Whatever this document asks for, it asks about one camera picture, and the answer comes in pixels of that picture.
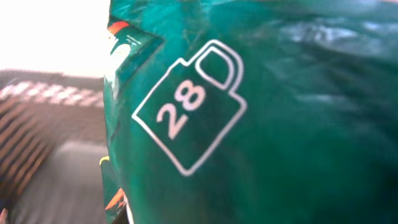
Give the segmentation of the green Nescafe coffee bag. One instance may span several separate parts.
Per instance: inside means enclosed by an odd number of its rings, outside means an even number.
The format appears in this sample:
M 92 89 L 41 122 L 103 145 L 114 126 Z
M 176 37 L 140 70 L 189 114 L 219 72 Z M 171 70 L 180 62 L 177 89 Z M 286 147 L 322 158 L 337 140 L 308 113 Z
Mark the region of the green Nescafe coffee bag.
M 125 223 L 396 223 L 396 1 L 111 1 Z

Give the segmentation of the grey plastic slatted basket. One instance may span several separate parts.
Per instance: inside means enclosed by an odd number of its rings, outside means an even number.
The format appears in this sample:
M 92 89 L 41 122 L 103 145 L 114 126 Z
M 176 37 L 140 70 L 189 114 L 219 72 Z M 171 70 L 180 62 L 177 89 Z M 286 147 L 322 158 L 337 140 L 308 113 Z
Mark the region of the grey plastic slatted basket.
M 103 80 L 1 71 L 1 222 L 105 223 Z

